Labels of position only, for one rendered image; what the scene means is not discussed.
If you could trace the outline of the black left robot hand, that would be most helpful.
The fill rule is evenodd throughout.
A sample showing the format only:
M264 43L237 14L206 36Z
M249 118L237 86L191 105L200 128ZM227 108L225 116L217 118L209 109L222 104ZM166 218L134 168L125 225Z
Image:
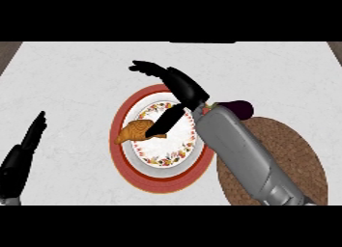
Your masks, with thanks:
M45 128L45 112L41 111L29 125L22 142L10 149L0 166L0 199L16 198L22 195L32 156Z

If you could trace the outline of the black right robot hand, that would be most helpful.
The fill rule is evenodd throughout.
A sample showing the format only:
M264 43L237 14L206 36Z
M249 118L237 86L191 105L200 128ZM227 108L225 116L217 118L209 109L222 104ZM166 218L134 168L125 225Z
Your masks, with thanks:
M131 71L138 71L146 76L158 77L180 103L165 110L153 126L146 131L146 137L165 134L184 115L184 108L191 111L202 108L209 94L203 91L193 79L177 69L163 68L156 63L134 61Z

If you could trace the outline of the golden brown croissant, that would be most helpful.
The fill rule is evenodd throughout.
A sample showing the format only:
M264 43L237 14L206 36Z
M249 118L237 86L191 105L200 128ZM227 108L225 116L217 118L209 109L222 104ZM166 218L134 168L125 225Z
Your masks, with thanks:
M131 121L127 126L121 129L119 134L115 138L113 143L116 145L122 144L125 141L146 141L150 138L165 138L165 134L156 134L147 137L146 132L153 126L152 120L135 120Z

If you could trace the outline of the white floral rimmed plate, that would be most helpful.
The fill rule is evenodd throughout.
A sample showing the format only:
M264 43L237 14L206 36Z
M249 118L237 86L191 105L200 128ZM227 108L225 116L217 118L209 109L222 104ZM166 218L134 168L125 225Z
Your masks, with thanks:
M146 96L131 107L121 127L135 120L156 122L175 104L178 99L171 93ZM146 141L125 141L121 144L131 166L141 174L152 178L171 178L191 167L203 148L193 127L191 111L184 109L184 116L166 132L165 138L152 137Z

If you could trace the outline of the red round placemat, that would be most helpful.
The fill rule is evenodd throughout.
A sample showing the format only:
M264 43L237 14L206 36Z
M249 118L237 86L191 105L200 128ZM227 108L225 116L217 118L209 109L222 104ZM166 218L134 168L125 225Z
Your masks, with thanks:
M200 154L196 156L196 161L193 162L190 168L180 175L169 178L153 178L137 171L130 163L128 158L125 157L124 149L119 145L113 144L115 137L119 133L125 116L131 110L131 107L146 96L168 92L169 90L162 84L155 84L144 87L127 98L112 119L107 134L107 149L113 166L119 175L134 187L155 194L172 193L189 187L205 173L214 156L214 150L211 150L206 146L202 146Z

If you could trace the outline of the brown woven round placemat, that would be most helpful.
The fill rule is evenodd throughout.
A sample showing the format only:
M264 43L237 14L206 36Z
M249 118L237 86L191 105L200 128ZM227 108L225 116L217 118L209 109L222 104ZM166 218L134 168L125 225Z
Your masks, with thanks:
M252 117L242 122L271 153L277 164L312 202L327 205L327 182L318 156L298 132L279 121ZM258 206L231 174L221 158L217 158L218 181L233 206Z

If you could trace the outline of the dark purple eggplant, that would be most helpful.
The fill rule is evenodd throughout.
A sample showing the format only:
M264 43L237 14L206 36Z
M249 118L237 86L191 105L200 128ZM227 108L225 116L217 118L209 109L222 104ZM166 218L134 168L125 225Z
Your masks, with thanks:
M253 115L253 106L245 100L234 100L228 102L214 102L211 105L206 106L206 108L214 109L217 106L227 107L233 111L234 115L242 121L248 120Z

